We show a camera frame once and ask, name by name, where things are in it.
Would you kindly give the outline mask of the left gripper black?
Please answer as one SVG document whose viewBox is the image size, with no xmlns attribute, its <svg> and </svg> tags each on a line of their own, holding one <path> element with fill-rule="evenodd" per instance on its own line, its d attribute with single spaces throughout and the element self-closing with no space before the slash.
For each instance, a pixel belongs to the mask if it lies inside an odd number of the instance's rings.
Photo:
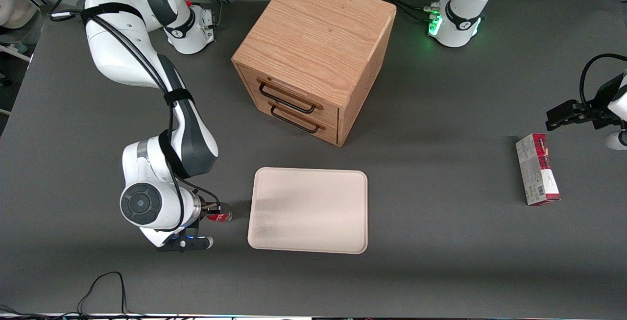
<svg viewBox="0 0 627 320">
<path fill-rule="evenodd" d="M 616 76 L 598 88 L 588 105 L 593 110 L 593 127 L 600 130 L 607 126 L 621 126 L 623 120 L 608 108 L 617 94 L 624 76 Z M 562 126 L 588 122 L 586 108 L 579 101 L 570 99 L 546 112 L 546 129 L 554 131 Z"/>
</svg>

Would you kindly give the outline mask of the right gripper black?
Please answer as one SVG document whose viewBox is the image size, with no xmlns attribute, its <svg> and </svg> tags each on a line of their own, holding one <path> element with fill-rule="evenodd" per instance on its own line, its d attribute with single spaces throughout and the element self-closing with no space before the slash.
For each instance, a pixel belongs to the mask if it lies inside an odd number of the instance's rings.
<svg viewBox="0 0 627 320">
<path fill-rule="evenodd" d="M 213 202 L 202 202 L 201 209 L 199 211 L 199 218 L 205 218 L 207 215 L 213 213 L 230 213 L 228 204 L 216 204 Z"/>
</svg>

